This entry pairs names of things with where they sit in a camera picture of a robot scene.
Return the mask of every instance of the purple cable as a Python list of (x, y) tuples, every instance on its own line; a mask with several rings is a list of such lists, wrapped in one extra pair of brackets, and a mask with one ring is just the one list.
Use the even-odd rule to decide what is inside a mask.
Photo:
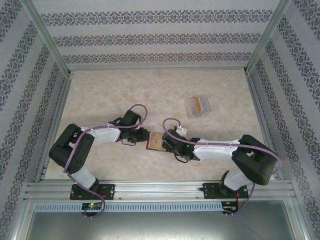
[[(173, 118), (173, 117), (168, 117), (168, 118), (166, 118), (165, 120), (163, 120), (163, 122), (162, 122), (162, 127), (163, 127), (164, 131), (166, 132), (166, 134), (168, 134), (170, 137), (172, 137), (172, 138), (175, 139), (175, 140), (178, 140), (178, 141), (183, 142), (183, 143), (186, 143), (186, 144), (191, 144), (191, 145), (205, 145), (205, 146), (206, 146), (206, 145), (215, 145), (215, 146), (241, 147), (241, 148), (248, 148), (248, 149), (259, 150), (259, 151), (265, 152), (265, 153), (267, 153), (267, 154), (270, 154), (271, 156), (273, 156), (273, 157), (278, 161), (279, 167), (272, 172), (272, 175), (278, 173), (278, 172), (281, 170), (281, 168), (282, 168), (282, 161), (281, 161), (281, 159), (280, 159), (274, 152), (272, 152), (272, 151), (270, 151), (270, 150), (267, 150), (267, 149), (264, 149), (264, 148), (262, 148), (262, 147), (245, 145), (245, 144), (237, 144), (237, 143), (231, 143), (231, 144), (229, 144), (229, 143), (223, 143), (223, 142), (208, 142), (208, 143), (206, 143), (206, 142), (193, 142), (193, 141), (187, 141), (187, 140), (180, 139), (180, 138), (178, 138), (178, 137), (176, 137), (176, 136), (173, 136), (173, 135), (172, 135), (170, 132), (168, 132), (168, 130), (166, 129), (165, 123), (166, 123), (166, 121), (168, 121), (168, 120), (177, 121), (177, 122), (179, 123), (179, 127), (181, 127), (181, 122), (180, 122), (178, 119)], [(253, 184), (252, 184), (252, 189), (251, 189), (251, 192), (250, 192), (248, 198), (246, 199), (246, 201), (244, 202), (244, 204), (242, 205), (242, 207), (241, 207), (236, 213), (233, 213), (233, 215), (238, 214), (238, 213), (247, 205), (249, 199), (250, 199), (251, 196), (252, 196), (252, 193), (254, 192), (254, 189), (255, 189), (255, 183), (253, 182)]]
[(75, 144), (74, 144), (74, 146), (73, 146), (73, 149), (72, 149), (72, 151), (71, 151), (71, 154), (70, 154), (70, 156), (69, 156), (69, 158), (68, 158), (68, 161), (66, 162), (66, 164), (65, 164), (65, 166), (64, 166), (63, 172), (64, 172), (64, 173), (67, 173), (67, 176), (68, 176), (72, 181), (74, 181), (74, 182), (75, 182), (80, 188), (82, 188), (83, 190), (85, 190), (85, 191), (87, 191), (87, 192), (89, 192), (89, 193), (91, 193), (91, 194), (93, 194), (93, 195), (96, 195), (97, 197), (99, 197), (99, 198), (102, 200), (103, 207), (102, 207), (101, 211), (98, 212), (96, 215), (94, 215), (94, 216), (87, 216), (87, 215), (86, 215), (86, 211), (87, 211), (88, 209), (85, 209), (85, 210), (84, 210), (83, 215), (84, 215), (84, 217), (85, 217), (86, 219), (94, 219), (94, 218), (98, 217), (99, 215), (101, 215), (101, 214), (104, 212), (105, 208), (106, 208), (106, 201), (105, 201), (105, 199), (104, 199), (101, 195), (99, 195), (98, 193), (96, 193), (96, 192), (94, 192), (94, 191), (91, 191), (90, 189), (88, 189), (88, 188), (86, 188), (85, 186), (83, 186), (83, 185), (81, 185), (80, 183), (78, 183), (78, 182), (71, 176), (71, 174), (67, 172), (68, 167), (69, 167), (69, 165), (70, 165), (70, 163), (71, 163), (71, 160), (72, 160), (72, 158), (73, 158), (73, 156), (74, 156), (74, 154), (75, 154), (75, 151), (76, 151), (76, 149), (77, 149), (77, 147), (78, 147), (81, 139), (83, 138), (83, 136), (84, 136), (87, 132), (90, 132), (90, 131), (96, 130), (96, 129), (107, 129), (107, 128), (110, 128), (110, 129), (131, 129), (131, 128), (136, 128), (136, 127), (138, 127), (139, 125), (141, 125), (141, 124), (146, 120), (146, 118), (147, 118), (147, 116), (148, 116), (148, 110), (147, 110), (146, 106), (144, 106), (144, 105), (142, 105), (142, 104), (135, 104), (135, 105), (133, 105), (132, 107), (130, 107), (129, 110), (133, 109), (133, 108), (136, 107), (136, 106), (141, 106), (141, 107), (143, 107), (144, 110), (145, 110), (145, 116), (144, 116), (144, 118), (143, 118), (139, 123), (137, 123), (137, 124), (135, 124), (135, 125), (132, 125), (132, 126), (109, 126), (109, 125), (102, 125), (102, 126), (95, 126), (95, 127), (93, 127), (93, 128), (89, 128), (89, 129), (85, 130), (83, 133), (80, 134), (79, 138), (78, 138), (77, 141), (75, 142)]

